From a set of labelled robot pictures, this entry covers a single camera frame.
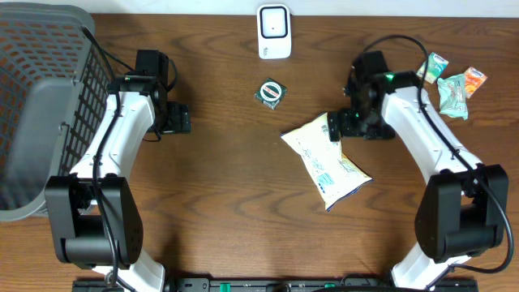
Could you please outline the yellow snack bag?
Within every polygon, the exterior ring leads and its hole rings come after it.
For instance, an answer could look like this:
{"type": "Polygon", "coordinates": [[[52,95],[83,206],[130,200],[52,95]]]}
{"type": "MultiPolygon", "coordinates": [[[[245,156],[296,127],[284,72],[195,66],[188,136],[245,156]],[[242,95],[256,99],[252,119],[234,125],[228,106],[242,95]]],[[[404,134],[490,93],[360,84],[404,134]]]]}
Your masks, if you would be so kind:
{"type": "Polygon", "coordinates": [[[326,113],[281,138],[302,158],[327,211],[372,181],[342,153],[341,143],[329,139],[326,113]]]}

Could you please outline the round green label snack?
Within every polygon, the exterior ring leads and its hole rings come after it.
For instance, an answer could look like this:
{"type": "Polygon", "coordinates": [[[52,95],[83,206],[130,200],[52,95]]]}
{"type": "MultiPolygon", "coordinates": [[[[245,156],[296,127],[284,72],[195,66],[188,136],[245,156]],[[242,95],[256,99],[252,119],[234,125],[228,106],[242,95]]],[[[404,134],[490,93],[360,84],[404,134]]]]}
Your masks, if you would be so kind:
{"type": "Polygon", "coordinates": [[[288,92],[287,87],[274,79],[267,78],[255,92],[255,99],[271,110],[279,106],[288,92]]]}

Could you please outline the green tissue pack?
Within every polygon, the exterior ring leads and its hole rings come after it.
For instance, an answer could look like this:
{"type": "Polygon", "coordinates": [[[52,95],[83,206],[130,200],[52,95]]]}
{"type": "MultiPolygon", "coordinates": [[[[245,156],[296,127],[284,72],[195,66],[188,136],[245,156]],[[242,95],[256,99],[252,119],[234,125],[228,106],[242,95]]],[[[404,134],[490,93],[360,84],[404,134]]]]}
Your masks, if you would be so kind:
{"type": "Polygon", "coordinates": [[[427,70],[425,70],[426,63],[424,62],[417,70],[417,76],[425,78],[428,83],[433,84],[446,69],[449,61],[435,52],[429,54],[427,61],[427,70]]]}

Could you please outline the teal snack pouch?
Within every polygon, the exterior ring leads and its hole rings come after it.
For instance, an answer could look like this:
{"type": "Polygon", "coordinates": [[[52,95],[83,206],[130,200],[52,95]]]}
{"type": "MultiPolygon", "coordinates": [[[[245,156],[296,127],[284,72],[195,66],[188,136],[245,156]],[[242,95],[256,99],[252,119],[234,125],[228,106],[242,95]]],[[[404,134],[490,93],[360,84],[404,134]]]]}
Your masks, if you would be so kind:
{"type": "Polygon", "coordinates": [[[440,113],[450,118],[467,120],[469,111],[466,104],[465,76],[453,75],[447,79],[437,79],[440,94],[440,113]]]}

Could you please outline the orange tissue pack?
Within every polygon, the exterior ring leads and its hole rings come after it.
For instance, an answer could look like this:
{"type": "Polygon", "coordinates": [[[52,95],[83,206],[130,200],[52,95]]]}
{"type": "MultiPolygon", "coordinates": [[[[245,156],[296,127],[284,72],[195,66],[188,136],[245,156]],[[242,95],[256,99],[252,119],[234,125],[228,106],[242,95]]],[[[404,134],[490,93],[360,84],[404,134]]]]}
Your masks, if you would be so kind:
{"type": "Polygon", "coordinates": [[[470,99],[474,93],[487,80],[487,76],[474,67],[469,67],[464,72],[466,98],[470,99]]]}

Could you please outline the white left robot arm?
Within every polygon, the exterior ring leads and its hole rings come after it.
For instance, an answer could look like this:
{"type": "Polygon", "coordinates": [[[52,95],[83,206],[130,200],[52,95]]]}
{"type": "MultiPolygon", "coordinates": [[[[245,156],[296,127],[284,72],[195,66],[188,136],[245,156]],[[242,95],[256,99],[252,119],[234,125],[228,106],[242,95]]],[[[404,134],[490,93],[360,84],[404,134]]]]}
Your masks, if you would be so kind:
{"type": "Polygon", "coordinates": [[[144,249],[144,225],[128,178],[147,132],[185,134],[189,108],[168,101],[153,75],[109,86],[101,125],[68,175],[52,176],[45,200],[57,258],[103,275],[100,291],[167,291],[165,266],[144,249]]]}

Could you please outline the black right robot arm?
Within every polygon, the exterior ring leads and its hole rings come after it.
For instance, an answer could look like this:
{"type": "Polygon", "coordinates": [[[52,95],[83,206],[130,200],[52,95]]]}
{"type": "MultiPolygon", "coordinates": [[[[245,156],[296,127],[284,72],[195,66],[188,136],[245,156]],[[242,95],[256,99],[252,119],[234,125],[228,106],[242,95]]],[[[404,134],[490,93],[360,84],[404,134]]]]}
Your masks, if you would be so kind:
{"type": "Polygon", "coordinates": [[[414,219],[417,242],[391,270],[399,288],[430,290],[468,260],[513,243],[506,216],[508,176],[484,165],[445,125],[412,71],[351,71],[345,95],[351,106],[328,115],[332,141],[399,136],[426,183],[414,219]]]}

